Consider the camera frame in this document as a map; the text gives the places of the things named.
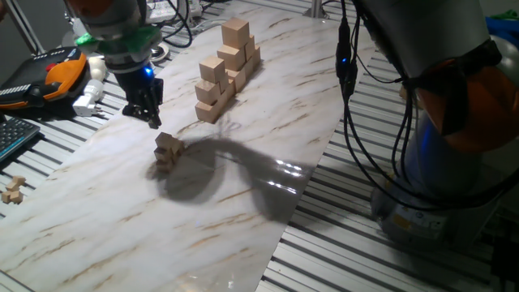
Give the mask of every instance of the marble surface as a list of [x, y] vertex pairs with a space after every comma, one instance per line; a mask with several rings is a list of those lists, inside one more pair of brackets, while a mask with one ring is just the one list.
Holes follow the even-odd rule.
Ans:
[[[245, 3], [231, 16], [250, 21], [264, 61], [218, 122], [194, 110], [214, 28], [160, 73], [159, 131], [114, 116], [0, 221], [1, 270], [37, 291], [255, 290], [342, 115], [338, 23]], [[160, 131], [189, 146], [167, 175], [153, 166]]]

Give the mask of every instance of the blue led light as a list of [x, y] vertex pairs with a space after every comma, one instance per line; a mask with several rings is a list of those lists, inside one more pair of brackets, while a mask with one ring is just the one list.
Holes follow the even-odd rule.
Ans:
[[145, 67], [145, 68], [144, 68], [144, 71], [146, 71], [146, 74], [148, 74], [148, 75], [150, 75], [150, 76], [153, 75], [153, 70], [152, 70], [152, 68]]

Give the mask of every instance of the black cable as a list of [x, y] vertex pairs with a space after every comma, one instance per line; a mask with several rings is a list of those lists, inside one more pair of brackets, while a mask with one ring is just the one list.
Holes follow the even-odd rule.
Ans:
[[[173, 5], [171, 0], [166, 0], [166, 1], [171, 5], [173, 10], [175, 10], [176, 15], [178, 15], [178, 18], [180, 19], [180, 21], [182, 21], [182, 24], [174, 32], [170, 33], [167, 36], [164, 36], [163, 40], [164, 40], [165, 43], [170, 44], [170, 45], [172, 45], [174, 47], [177, 47], [177, 48], [180, 48], [180, 49], [188, 48], [193, 43], [193, 34], [191, 33], [191, 30], [189, 29], [189, 25], [187, 24], [186, 19], [182, 15], [180, 15], [180, 12], [178, 12], [177, 7], [175, 7], [175, 5]], [[189, 0], [186, 0], [186, 17], [188, 17], [188, 15], [189, 15], [189, 10], [190, 10]], [[186, 28], [187, 34], [189, 35], [189, 41], [186, 44], [175, 44], [172, 41], [166, 40], [168, 37], [172, 37], [172, 36], [176, 35], [183, 28]]]
[[[343, 12], [344, 12], [343, 13], [343, 19], [344, 19], [346, 17], [346, 15], [345, 15], [345, 11], [343, 11]], [[352, 58], [352, 61], [351, 61], [350, 64], [354, 64], [353, 62], [355, 62], [356, 58], [357, 58], [358, 30], [359, 30], [359, 22], [357, 21], [355, 23], [354, 33], [352, 34], [352, 37], [350, 39], [351, 47], [354, 50], [354, 57]], [[367, 70], [367, 68], [364, 66], [364, 64], [362, 64], [362, 66], [368, 72], [368, 74], [370, 74], [370, 76], [372, 78], [374, 78], [375, 80], [378, 80], [377, 78], [375, 78]], [[378, 80], [378, 81], [382, 82], [382, 83], [394, 83], [394, 82], [397, 82], [398, 80], [403, 80], [403, 78], [400, 78], [400, 79], [397, 79], [397, 80], [394, 80], [394, 81], [391, 81], [391, 82], [381, 81], [381, 80]], [[481, 192], [479, 194], [472, 195], [469, 198], [458, 197], [458, 198], [441, 199], [441, 200], [440, 199], [431, 198], [431, 197], [427, 197], [427, 196], [424, 196], [424, 195], [419, 194], [419, 193], [414, 193], [412, 191], [407, 190], [406, 188], [404, 188], [402, 186], [399, 186], [392, 178], [390, 178], [376, 164], [376, 162], [371, 158], [371, 155], [363, 147], [362, 141], [360, 140], [360, 138], [358, 138], [357, 132], [356, 132], [356, 130], [354, 128], [353, 119], [351, 118], [351, 113], [350, 113], [350, 108], [349, 108], [349, 100], [350, 100], [350, 95], [351, 95], [352, 92], [346, 90], [347, 88], [346, 88], [345, 84], [347, 84], [347, 82], [345, 80], [341, 79], [340, 81], [341, 81], [341, 89], [342, 89], [342, 98], [343, 98], [343, 101], [345, 103], [345, 122], [344, 122], [345, 141], [346, 141], [347, 147], [348, 147], [348, 149], [350, 151], [350, 154], [354, 158], [354, 160], [357, 163], [359, 169], [368, 178], [368, 180], [371, 183], [373, 183], [373, 185], [375, 185], [375, 187], [377, 187], [380, 191], [382, 191], [385, 195], [387, 195], [389, 198], [391, 198], [392, 200], [394, 200], [398, 204], [401, 204], [402, 206], [407, 207], [407, 208], [413, 208], [413, 209], [422, 210], [422, 211], [444, 211], [444, 210], [449, 210], [449, 209], [477, 208], [477, 207], [481, 207], [481, 206], [484, 206], [486, 204], [489, 204], [490, 202], [492, 202], [494, 200], [499, 199], [501, 196], [505, 195], [508, 191], [510, 191], [512, 188], [514, 188], [517, 185], [517, 182], [519, 182], [519, 170], [516, 170], [513, 174], [511, 174], [509, 177], [507, 177], [504, 181], [496, 184], [493, 187], [490, 187], [489, 189], [487, 189], [487, 190], [485, 190], [485, 191], [483, 191], [483, 192]], [[406, 149], [406, 144], [409, 142], [411, 123], [412, 123], [412, 119], [413, 119], [413, 107], [412, 107], [413, 101], [411, 99], [415, 98], [414, 94], [412, 92], [412, 89], [411, 88], [407, 88], [407, 89], [408, 89], [408, 102], [406, 104], [405, 116], [404, 116], [404, 119], [402, 120], [402, 124], [401, 124], [401, 131], [399, 132], [399, 136], [398, 136], [398, 140], [399, 140], [400, 137], [401, 137], [401, 134], [402, 134], [402, 132], [404, 130], [404, 125], [406, 125], [406, 134], [405, 134], [405, 138], [404, 138], [405, 147], [404, 147], [404, 149], [402, 149], [402, 155], [401, 155], [401, 163], [402, 163], [402, 165], [405, 164], [405, 149]], [[435, 205], [437, 207], [434, 207], [434, 208], [422, 208], [422, 207], [418, 207], [418, 206], [413, 206], [411, 204], [407, 204], [405, 202], [402, 202], [401, 200], [399, 200], [395, 196], [391, 195], [383, 187], [381, 187], [373, 179], [373, 177], [366, 171], [366, 169], [360, 163], [360, 160], [357, 158], [356, 154], [354, 153], [354, 150], [351, 148], [350, 138], [348, 136], [348, 131], [347, 131], [348, 124], [350, 125], [352, 134], [353, 134], [353, 136], [354, 136], [358, 146], [361, 148], [362, 153], [366, 156], [366, 158], [368, 158], [368, 161], [370, 161], [370, 163], [377, 169], [377, 171], [379, 171], [388, 180], [389, 183], [391, 183], [395, 187], [400, 187], [407, 195], [409, 195], [409, 196], [411, 196], [411, 197], [413, 197], [415, 199], [422, 200], [422, 201], [424, 201], [424, 202], [426, 202], [428, 204]], [[395, 146], [394, 146], [393, 150], [397, 147], [397, 145], [398, 145], [398, 141], [395, 143]]]
[[400, 152], [400, 167], [402, 169], [402, 176], [407, 181], [407, 183], [411, 184], [409, 178], [407, 177], [407, 172], [405, 171], [405, 152], [407, 150], [407, 144], [409, 143], [409, 137], [411, 134], [411, 123], [413, 122], [413, 92], [411, 90], [408, 90], [407, 96], [407, 102], [405, 103], [407, 128], [405, 129], [404, 143], [402, 145], [402, 151]]
[[342, 19], [346, 19], [346, 1], [341, 0]]
[[333, 3], [333, 2], [340, 3], [339, 0], [328, 0], [328, 1], [323, 2], [321, 4], [321, 7], [324, 6], [324, 5], [328, 5], [329, 3]]
[[209, 7], [211, 7], [215, 3], [225, 3], [225, 2], [229, 2], [229, 1], [231, 1], [231, 0], [206, 0], [205, 2], [209, 2], [209, 4], [206, 6], [202, 5], [202, 12], [205, 12]]
[[[351, 38], [353, 40], [353, 37], [354, 37], [354, 34], [356, 33], [355, 31], [357, 30], [357, 23], [355, 22], [355, 26], [354, 26], [354, 30], [352, 31], [352, 34], [351, 34]], [[402, 78], [397, 78], [395, 80], [390, 80], [390, 81], [384, 81], [384, 80], [380, 80], [378, 78], [376, 78], [368, 69], [367, 67], [364, 65], [364, 62], [362, 61], [361, 58], [358, 58], [358, 61], [360, 62], [360, 64], [362, 65], [362, 67], [364, 68], [364, 71], [371, 77], [373, 78], [375, 81], [377, 82], [380, 82], [380, 83], [383, 83], [383, 84], [393, 84], [393, 83], [399, 83], [401, 82], [403, 79]]]
[[400, 129], [398, 129], [397, 138], [395, 139], [395, 144], [392, 146], [391, 151], [391, 166], [393, 173], [400, 178], [400, 173], [397, 169], [397, 150], [398, 150], [398, 144], [400, 143], [400, 138], [402, 137], [402, 132], [405, 129], [405, 123], [407, 122], [407, 114], [404, 114], [404, 118], [402, 119], [402, 124], [400, 125]]

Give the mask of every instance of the keyboard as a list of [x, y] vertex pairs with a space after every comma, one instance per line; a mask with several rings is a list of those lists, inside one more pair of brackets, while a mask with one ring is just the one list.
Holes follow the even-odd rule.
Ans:
[[19, 118], [0, 123], [0, 161], [34, 137], [40, 128]]

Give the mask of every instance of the block tower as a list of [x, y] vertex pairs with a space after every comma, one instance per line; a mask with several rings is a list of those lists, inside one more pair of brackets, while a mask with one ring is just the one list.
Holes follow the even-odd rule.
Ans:
[[218, 57], [209, 56], [200, 63], [202, 81], [195, 86], [199, 102], [195, 106], [199, 120], [214, 123], [227, 101], [241, 92], [261, 63], [260, 48], [250, 34], [249, 23], [232, 18], [221, 25], [224, 45]]
[[157, 143], [154, 151], [157, 169], [169, 173], [182, 155], [184, 143], [164, 132], [159, 134], [155, 142]]
[[5, 204], [9, 204], [13, 202], [15, 204], [20, 204], [24, 200], [24, 194], [19, 191], [19, 188], [23, 186], [25, 183], [25, 178], [23, 176], [15, 175], [11, 182], [7, 184], [7, 191], [0, 192], [2, 193], [2, 202]]

